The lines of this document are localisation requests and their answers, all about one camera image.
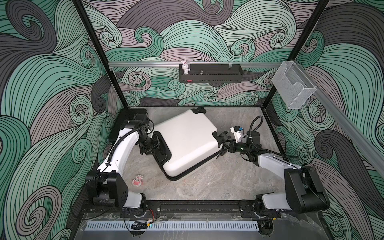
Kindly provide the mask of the white hard-shell suitcase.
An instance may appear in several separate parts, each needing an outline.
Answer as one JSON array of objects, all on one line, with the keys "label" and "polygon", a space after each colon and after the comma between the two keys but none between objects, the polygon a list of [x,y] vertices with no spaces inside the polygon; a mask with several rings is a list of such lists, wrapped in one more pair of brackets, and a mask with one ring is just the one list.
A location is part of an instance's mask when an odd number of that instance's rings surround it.
[{"label": "white hard-shell suitcase", "polygon": [[206,112],[202,107],[190,109],[155,126],[160,140],[155,160],[168,180],[178,181],[226,152],[212,136],[218,129]]}]

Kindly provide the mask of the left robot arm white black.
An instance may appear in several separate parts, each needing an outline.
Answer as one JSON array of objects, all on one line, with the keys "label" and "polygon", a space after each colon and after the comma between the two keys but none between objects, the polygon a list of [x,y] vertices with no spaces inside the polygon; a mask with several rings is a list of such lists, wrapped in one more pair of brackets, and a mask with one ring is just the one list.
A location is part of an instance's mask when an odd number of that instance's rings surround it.
[{"label": "left robot arm white black", "polygon": [[150,128],[147,115],[135,115],[120,126],[119,135],[107,158],[97,170],[88,172],[86,189],[94,206],[145,213],[144,194],[129,190],[122,178],[131,151],[153,156],[170,181],[178,181],[211,159],[224,155],[230,139],[218,133],[204,109],[191,109]]}]

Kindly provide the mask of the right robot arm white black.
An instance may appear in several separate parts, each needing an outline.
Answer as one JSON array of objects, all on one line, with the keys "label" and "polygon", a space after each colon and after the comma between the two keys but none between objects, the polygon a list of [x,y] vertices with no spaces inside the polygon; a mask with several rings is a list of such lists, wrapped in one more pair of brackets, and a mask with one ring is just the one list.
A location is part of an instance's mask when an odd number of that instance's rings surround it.
[{"label": "right robot arm white black", "polygon": [[243,160],[266,169],[284,181],[284,191],[257,195],[253,209],[260,218],[276,218],[280,212],[303,214],[328,210],[329,197],[316,170],[288,162],[290,156],[261,145],[258,128],[264,117],[253,119],[247,132],[240,126],[231,128],[233,137],[227,132],[219,135],[224,153],[239,153]]}]

